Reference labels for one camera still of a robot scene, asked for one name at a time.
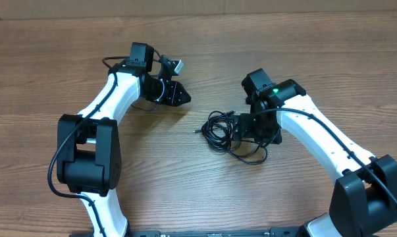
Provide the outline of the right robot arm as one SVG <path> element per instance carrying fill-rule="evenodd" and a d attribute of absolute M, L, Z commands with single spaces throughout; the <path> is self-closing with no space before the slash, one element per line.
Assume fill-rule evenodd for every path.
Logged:
<path fill-rule="evenodd" d="M 397 162 L 353 142 L 294 80 L 279 84 L 263 69 L 242 80 L 250 106 L 234 118 L 234 139 L 261 146 L 293 135 L 316 158 L 334 184 L 329 210 L 299 227 L 271 228 L 271 236 L 374 236 L 397 223 Z"/>

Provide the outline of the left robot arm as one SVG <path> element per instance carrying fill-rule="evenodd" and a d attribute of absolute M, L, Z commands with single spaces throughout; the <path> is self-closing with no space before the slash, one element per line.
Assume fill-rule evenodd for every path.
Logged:
<path fill-rule="evenodd" d="M 50 190 L 79 199 L 93 224 L 91 236 L 130 236 L 116 187 L 122 171 L 119 124 L 139 98 L 177 107 L 191 101 L 180 82 L 172 80 L 184 67 L 146 43 L 134 42 L 128 56 L 114 57 L 107 83 L 97 97 L 75 115 L 58 121 L 57 150 L 47 172 Z"/>

